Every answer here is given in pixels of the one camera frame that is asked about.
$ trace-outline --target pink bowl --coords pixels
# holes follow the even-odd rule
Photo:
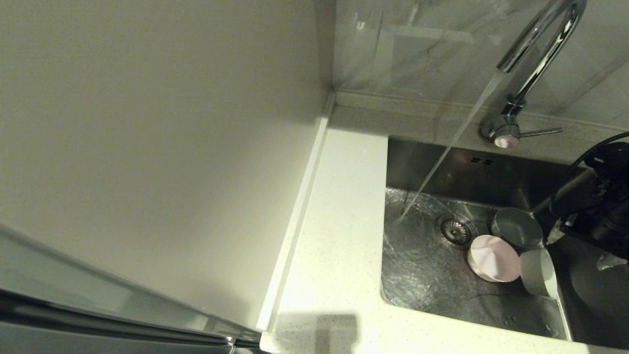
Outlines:
[[[520,276],[518,253],[505,240],[492,235],[480,235],[472,241],[467,263],[488,282],[512,282]]]

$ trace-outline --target stainless steel sink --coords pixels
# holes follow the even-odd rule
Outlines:
[[[480,279],[465,260],[465,240],[457,244],[444,235],[442,215],[459,215],[467,225],[457,226],[473,237],[490,233],[499,208],[543,205],[567,166],[453,148],[400,219],[444,148],[389,139],[382,256],[386,300],[513,331],[629,348],[629,268],[598,271],[603,251],[570,237],[548,246],[560,283],[560,300],[552,301],[529,294],[520,279]],[[543,208],[536,211],[547,233],[554,220]]]

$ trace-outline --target faucet handle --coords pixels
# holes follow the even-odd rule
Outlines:
[[[550,129],[542,129],[542,130],[534,130],[532,132],[528,132],[528,133],[520,133],[520,137],[521,138],[526,138],[526,137],[534,137],[537,135],[545,135],[545,134],[554,134],[554,133],[561,133],[564,131],[563,127],[557,127],[557,128],[550,128]]]

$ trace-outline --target countertop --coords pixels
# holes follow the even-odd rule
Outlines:
[[[329,128],[272,331],[274,353],[626,353],[396,307],[381,296],[385,135]]]

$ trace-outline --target black cable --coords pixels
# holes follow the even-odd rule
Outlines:
[[[624,137],[629,137],[629,132],[624,132],[624,133],[620,133],[618,135],[614,135],[611,138],[605,139],[601,142],[599,142],[598,144],[592,146],[589,150],[587,150],[586,152],[584,152],[583,154],[581,154],[581,156],[579,156],[579,158],[577,158],[571,165],[570,167],[568,167],[568,170],[566,170],[565,172],[565,182],[568,182],[571,173],[573,172],[573,170],[575,168],[577,168],[577,166],[583,162],[583,160],[587,159],[588,156],[590,156],[594,151],[598,150],[599,147],[609,144],[610,142],[613,142],[615,140],[618,139],[622,139]],[[552,209],[553,209],[553,204],[555,203],[555,199],[557,198],[557,193],[559,192],[559,190],[561,189],[561,186],[555,191],[555,193],[550,195],[550,204],[548,205],[548,209],[550,210],[550,213],[556,217],[561,217],[564,215],[559,215],[556,214]]]

